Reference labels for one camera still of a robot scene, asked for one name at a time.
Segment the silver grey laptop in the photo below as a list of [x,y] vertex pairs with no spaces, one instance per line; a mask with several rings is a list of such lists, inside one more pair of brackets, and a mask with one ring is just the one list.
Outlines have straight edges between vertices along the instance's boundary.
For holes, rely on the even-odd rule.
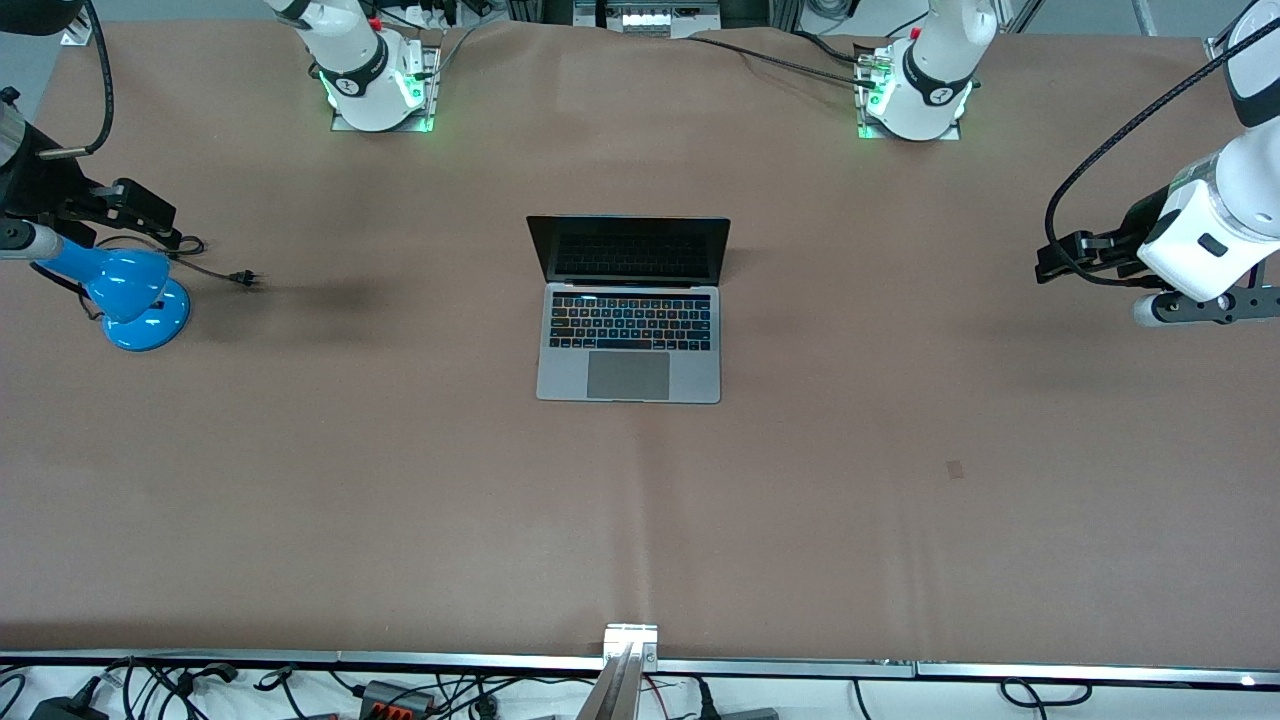
[[532,215],[547,282],[536,396],[721,400],[723,217]]

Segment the blue desk lamp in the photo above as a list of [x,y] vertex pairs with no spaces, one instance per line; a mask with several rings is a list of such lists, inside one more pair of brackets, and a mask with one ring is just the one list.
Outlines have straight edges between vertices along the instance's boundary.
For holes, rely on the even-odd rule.
[[161,254],[137,249],[84,249],[74,243],[31,265],[92,302],[105,338],[140,354],[172,342],[189,320],[186,287],[170,278]]

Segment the brown table mat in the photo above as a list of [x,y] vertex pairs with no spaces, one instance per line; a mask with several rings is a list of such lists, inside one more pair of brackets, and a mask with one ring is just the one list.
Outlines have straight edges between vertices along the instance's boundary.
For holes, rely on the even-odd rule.
[[[1068,173],[1204,60],[998,38],[952,142],[689,41],[471,35],[335,133],[271,20],[106,28],[84,160],[223,272],[114,348],[0,263],[0,646],[1280,667],[1280,323],[1037,284]],[[726,217],[722,398],[535,396],[535,214]]]

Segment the black power adapter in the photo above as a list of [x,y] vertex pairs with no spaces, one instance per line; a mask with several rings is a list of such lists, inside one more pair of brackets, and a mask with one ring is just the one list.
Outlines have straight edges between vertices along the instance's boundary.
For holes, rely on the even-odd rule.
[[28,720],[110,720],[93,707],[100,676],[91,676],[72,697],[52,697],[40,701]]

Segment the grey control box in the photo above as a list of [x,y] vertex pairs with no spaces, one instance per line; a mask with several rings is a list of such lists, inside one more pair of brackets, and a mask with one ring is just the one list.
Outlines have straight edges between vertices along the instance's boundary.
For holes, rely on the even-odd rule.
[[719,29],[721,0],[571,0],[570,20],[622,35],[686,38]]

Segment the black orange connector box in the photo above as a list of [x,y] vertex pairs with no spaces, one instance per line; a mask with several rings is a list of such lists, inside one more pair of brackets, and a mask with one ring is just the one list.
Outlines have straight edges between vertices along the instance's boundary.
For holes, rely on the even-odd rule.
[[369,682],[358,689],[358,720],[428,720],[436,707],[433,694],[387,682]]

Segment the aluminium table edge rail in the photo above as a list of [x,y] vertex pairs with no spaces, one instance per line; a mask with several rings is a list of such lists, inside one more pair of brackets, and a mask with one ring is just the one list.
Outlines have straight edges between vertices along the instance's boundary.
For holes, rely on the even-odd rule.
[[[287,650],[0,650],[0,664],[105,666],[118,659],[160,664],[225,661],[244,667],[293,664],[321,670],[480,670],[520,673],[595,673],[600,656],[521,653],[410,653],[375,651]],[[795,676],[877,680],[995,682],[1006,676],[1029,682],[1119,685],[1211,685],[1280,691],[1280,669],[1148,667],[1130,665],[978,664],[867,659],[657,659],[654,674],[708,676]]]

